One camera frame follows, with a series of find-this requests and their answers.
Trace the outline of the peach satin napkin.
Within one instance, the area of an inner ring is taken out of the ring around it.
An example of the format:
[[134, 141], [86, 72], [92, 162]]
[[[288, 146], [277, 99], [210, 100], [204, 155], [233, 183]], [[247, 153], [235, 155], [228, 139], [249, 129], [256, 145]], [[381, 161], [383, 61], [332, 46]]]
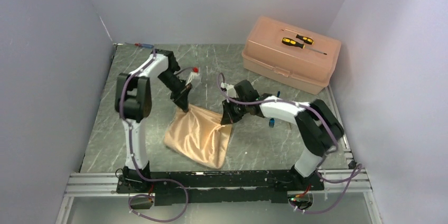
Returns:
[[232, 133], [232, 125], [222, 125], [221, 119], [221, 114], [202, 107], [190, 105], [186, 113], [177, 108], [164, 144], [198, 164], [220, 169]]

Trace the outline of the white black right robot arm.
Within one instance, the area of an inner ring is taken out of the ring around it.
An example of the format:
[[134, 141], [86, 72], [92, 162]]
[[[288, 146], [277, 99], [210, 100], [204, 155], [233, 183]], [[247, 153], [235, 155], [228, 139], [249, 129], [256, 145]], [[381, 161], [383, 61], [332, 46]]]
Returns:
[[296, 102], [271, 94], [260, 95], [248, 80], [230, 85], [218, 78], [217, 85], [225, 97], [221, 124], [234, 124], [250, 114], [282, 120], [298, 127], [305, 149], [292, 166], [291, 183], [298, 190], [310, 185], [311, 175], [330, 149], [338, 147], [338, 140], [344, 135], [342, 125], [325, 102], [321, 99]]

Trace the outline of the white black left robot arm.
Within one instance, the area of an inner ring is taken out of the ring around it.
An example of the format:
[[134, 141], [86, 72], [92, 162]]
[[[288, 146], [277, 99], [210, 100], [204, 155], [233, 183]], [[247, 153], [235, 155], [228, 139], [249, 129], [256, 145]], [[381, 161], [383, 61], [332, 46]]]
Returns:
[[192, 85], [177, 76], [180, 70], [172, 51], [154, 49], [142, 65], [117, 77], [115, 110], [124, 125], [127, 149], [123, 177], [138, 192], [145, 192], [152, 185], [143, 125], [152, 110], [151, 81], [160, 80], [171, 91], [174, 104], [188, 112]]

